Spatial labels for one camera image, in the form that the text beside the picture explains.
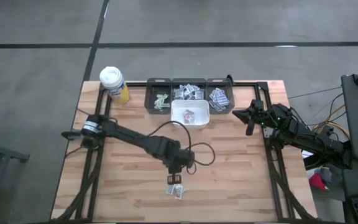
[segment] butcher block tabletop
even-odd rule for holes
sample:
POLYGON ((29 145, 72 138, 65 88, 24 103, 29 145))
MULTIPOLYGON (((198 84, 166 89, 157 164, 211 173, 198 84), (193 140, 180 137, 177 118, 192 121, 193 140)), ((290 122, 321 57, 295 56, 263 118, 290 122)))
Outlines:
MULTIPOLYGON (((266 82, 272 104, 289 106, 284 82, 266 82)), ((78 108, 93 114, 98 90, 99 82, 84 82, 78 108)), ((129 91, 131 98, 126 104, 111 105, 110 117, 117 118, 121 126, 148 134, 170 120, 169 114, 148 114, 144 108, 145 87, 129 87, 129 91)), ((251 100, 255 99, 251 87, 236 86, 233 87, 233 93, 236 104, 234 110, 246 109, 251 100)), ((73 128, 81 129, 86 118, 86 114, 77 110, 73 128)), ((165 193, 168 170, 161 161, 152 158, 141 148, 107 138, 93 221, 277 221, 260 126, 255 126, 254 135, 246 136, 246 126, 232 113, 212 114, 204 129, 190 129, 190 134, 193 144, 210 144, 216 151, 216 160, 211 166, 198 166, 194 175, 183 170, 182 186, 186 192, 182 200, 165 193)), ((188 146, 186 132, 173 124, 166 125, 155 135, 180 141, 182 149, 188 146)), ((80 143, 79 139, 71 141, 67 152, 77 149, 80 143)), ((208 163, 212 159, 211 151, 206 146, 195 146, 192 150, 200 162, 208 163)), ((78 193, 85 157, 86 149, 81 149, 65 159, 52 218, 61 215, 78 193)), ((301 151, 286 146, 283 157, 291 191, 302 206, 316 217, 301 151)), ((85 198, 84 211, 88 208, 89 194, 90 190, 85 198)), ((280 198, 285 210, 282 193, 280 198)))

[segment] black bin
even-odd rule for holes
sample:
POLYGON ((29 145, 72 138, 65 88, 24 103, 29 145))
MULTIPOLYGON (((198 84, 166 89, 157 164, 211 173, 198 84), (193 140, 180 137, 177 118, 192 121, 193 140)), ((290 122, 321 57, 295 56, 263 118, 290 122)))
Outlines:
POLYGON ((227 113, 229 113, 235 106, 232 81, 229 78, 209 78, 209 79, 207 79, 206 95, 205 95, 206 101, 212 100, 209 97, 209 95, 212 93, 212 91, 215 88, 219 88, 224 91, 224 94, 226 95, 227 99, 229 100, 229 104, 227 106, 225 106, 226 109, 223 109, 222 111, 217 111, 215 108, 213 108, 211 105, 209 105, 209 113, 210 114, 227 114, 227 113))
POLYGON ((171 79, 169 78, 149 78, 146 83, 146 96, 144 107, 150 114, 169 114, 171 113, 171 79), (154 102, 158 94, 167 94, 165 103, 169 103, 169 108, 155 109, 154 102))
POLYGON ((172 80, 172 100, 175 100, 175 89, 178 89, 180 85, 196 85, 200 90, 204 91, 204 100, 206 99, 205 89, 206 80, 205 78, 174 78, 172 80))

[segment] yellow bottle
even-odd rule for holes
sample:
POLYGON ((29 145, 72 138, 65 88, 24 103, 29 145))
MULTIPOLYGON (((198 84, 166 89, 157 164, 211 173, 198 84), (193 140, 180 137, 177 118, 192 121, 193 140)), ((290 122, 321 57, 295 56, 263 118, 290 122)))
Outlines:
POLYGON ((100 73, 100 82, 107 89, 113 103, 126 103, 129 100, 129 90, 124 77, 116 67, 106 67, 100 73))

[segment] red object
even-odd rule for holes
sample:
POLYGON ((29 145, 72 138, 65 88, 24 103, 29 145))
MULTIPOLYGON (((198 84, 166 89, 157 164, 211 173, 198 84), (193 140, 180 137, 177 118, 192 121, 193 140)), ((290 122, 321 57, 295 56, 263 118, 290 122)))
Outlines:
POLYGON ((313 174, 309 179, 309 183, 319 190, 326 190, 319 174, 313 174))

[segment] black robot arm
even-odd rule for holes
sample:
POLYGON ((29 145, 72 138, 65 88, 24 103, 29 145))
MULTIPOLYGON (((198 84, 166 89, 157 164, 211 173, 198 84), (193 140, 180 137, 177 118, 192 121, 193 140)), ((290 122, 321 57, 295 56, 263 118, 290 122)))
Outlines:
POLYGON ((178 173, 183 167, 191 168, 194 163, 194 152, 180 149, 180 142, 164 136, 146 136, 120 126, 104 115, 89 115, 81 134, 84 136, 82 145, 110 137, 141 147, 168 168, 168 173, 171 174, 167 179, 168 184, 180 184, 181 176, 178 173))
POLYGON ((272 128, 268 140, 272 149, 283 149, 289 144, 315 154, 310 159, 318 159, 318 164, 329 162, 341 169, 351 169, 352 151, 348 142, 335 141, 325 134, 309 130, 284 105, 272 105, 270 111, 264 111, 262 101, 252 100, 247 109, 233 111, 233 114, 248 125, 248 136, 252 135, 254 124, 272 128))

